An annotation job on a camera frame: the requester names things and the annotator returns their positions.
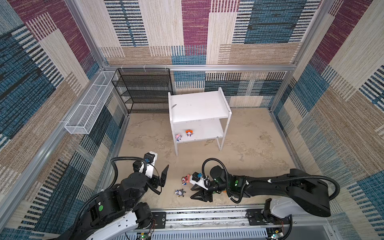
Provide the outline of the orange crab hood Doraemon figure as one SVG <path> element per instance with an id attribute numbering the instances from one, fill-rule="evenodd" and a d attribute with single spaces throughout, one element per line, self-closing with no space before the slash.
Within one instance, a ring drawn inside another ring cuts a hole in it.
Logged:
<path id="1" fill-rule="evenodd" d="M 186 130 L 186 134 L 188 137 L 191 137 L 194 134 L 194 132 L 193 130 Z"/>

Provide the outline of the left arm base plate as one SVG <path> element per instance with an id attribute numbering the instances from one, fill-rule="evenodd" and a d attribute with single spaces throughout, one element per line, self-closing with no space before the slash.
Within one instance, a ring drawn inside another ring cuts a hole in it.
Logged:
<path id="1" fill-rule="evenodd" d="M 164 229 L 166 227 L 166 212 L 135 213 L 137 217 L 137 229 Z"/>

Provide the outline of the pink hood Doraemon figure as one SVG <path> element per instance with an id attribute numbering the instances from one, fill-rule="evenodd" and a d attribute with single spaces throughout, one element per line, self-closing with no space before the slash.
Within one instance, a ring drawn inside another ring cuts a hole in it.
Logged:
<path id="1" fill-rule="evenodd" d="M 182 140 L 181 134 L 177 134 L 175 137 L 176 137 L 177 142 L 180 142 Z"/>

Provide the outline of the grey hood Doraemon figure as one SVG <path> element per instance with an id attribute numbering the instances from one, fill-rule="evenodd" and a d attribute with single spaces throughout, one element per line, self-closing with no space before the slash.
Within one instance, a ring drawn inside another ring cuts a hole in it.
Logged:
<path id="1" fill-rule="evenodd" d="M 185 191 L 184 189 L 181 189 L 181 190 L 175 190 L 175 194 L 178 196 L 178 197 L 184 197 L 185 196 Z"/>

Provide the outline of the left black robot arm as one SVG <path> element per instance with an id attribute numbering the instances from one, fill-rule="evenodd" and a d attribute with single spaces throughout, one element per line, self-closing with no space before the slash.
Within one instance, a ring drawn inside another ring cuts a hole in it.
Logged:
<path id="1" fill-rule="evenodd" d="M 149 205 L 141 201 L 151 190 L 160 195 L 166 184 L 168 169 L 159 173 L 155 168 L 158 155 L 148 152 L 144 157 L 115 157 L 112 183 L 95 194 L 82 206 L 74 224 L 59 240 L 112 240 L 118 236 L 129 239 L 128 232 L 141 230 L 134 240 L 150 240 L 155 229 L 165 227 L 166 213 L 152 213 Z M 117 183 L 117 161 L 133 161 L 133 173 Z"/>

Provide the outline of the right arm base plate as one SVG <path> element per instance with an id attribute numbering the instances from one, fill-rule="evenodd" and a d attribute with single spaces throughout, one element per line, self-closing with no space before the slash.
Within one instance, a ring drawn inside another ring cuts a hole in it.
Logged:
<path id="1" fill-rule="evenodd" d="M 264 214 L 263 209 L 248 209 L 246 210 L 246 218 L 250 226 L 266 226 L 266 225 L 289 225 L 289 217 L 283 219 L 277 218 L 272 214 Z"/>

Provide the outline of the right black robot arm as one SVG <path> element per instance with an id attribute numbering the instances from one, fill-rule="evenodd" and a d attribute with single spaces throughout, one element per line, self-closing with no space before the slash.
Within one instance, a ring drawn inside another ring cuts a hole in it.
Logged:
<path id="1" fill-rule="evenodd" d="M 205 172 L 193 173 L 187 177 L 187 183 L 193 185 L 193 200 L 212 202 L 213 194 L 226 192 L 228 198 L 235 204 L 243 198 L 255 196 L 277 196 L 278 199 L 268 199 L 263 214 L 276 218 L 285 218 L 306 212 L 317 217 L 330 217 L 330 202 L 340 193 L 339 183 L 329 177 L 309 175 L 299 169 L 290 169 L 285 175 L 276 177 L 255 178 L 249 176 L 231 175 L 225 165 L 218 159 L 207 159 L 217 162 L 209 176 Z"/>

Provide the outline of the red hat Doraemon figure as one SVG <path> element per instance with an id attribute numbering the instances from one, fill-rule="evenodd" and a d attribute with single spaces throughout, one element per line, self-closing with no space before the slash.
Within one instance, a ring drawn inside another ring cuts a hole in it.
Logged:
<path id="1" fill-rule="evenodd" d="M 191 178 L 190 175 L 182 177 L 182 185 L 185 186 L 186 184 L 188 184 L 190 182 L 190 178 Z"/>

